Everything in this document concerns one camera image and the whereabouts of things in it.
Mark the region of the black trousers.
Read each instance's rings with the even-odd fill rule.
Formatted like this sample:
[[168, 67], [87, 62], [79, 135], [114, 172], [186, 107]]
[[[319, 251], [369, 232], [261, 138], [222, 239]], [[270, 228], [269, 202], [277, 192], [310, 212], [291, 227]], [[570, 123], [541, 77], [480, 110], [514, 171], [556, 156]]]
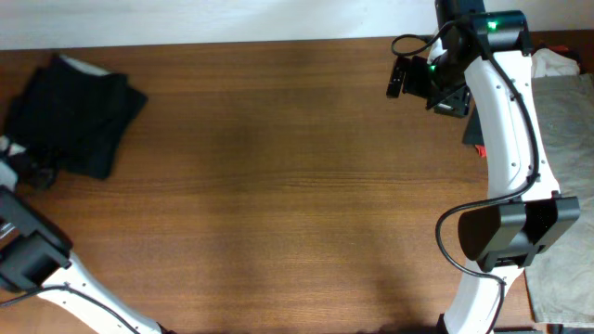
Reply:
[[127, 75], [55, 54], [10, 102], [4, 133], [60, 169], [105, 180], [147, 102]]

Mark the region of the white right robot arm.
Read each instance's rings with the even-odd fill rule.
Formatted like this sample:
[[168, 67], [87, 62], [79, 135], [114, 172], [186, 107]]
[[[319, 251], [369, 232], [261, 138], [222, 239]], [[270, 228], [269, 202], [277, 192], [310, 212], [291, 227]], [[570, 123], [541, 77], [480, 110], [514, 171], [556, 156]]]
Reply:
[[488, 168], [483, 200], [458, 205], [465, 255], [458, 291], [435, 331], [492, 333], [515, 279], [578, 219], [549, 167], [532, 90], [532, 42], [519, 10], [481, 1], [438, 1], [438, 30], [419, 49], [397, 52], [388, 97], [411, 94], [428, 109], [479, 116]]

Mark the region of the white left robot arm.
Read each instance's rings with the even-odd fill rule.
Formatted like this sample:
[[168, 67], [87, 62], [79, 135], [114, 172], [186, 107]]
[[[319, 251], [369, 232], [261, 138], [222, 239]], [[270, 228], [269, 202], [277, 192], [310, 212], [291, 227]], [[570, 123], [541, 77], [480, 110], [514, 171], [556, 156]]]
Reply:
[[1, 137], [1, 288], [17, 296], [8, 307], [32, 297], [52, 302], [96, 333], [167, 333], [113, 295], [84, 267], [72, 242], [56, 225], [15, 193], [19, 176], [9, 164], [26, 149]]

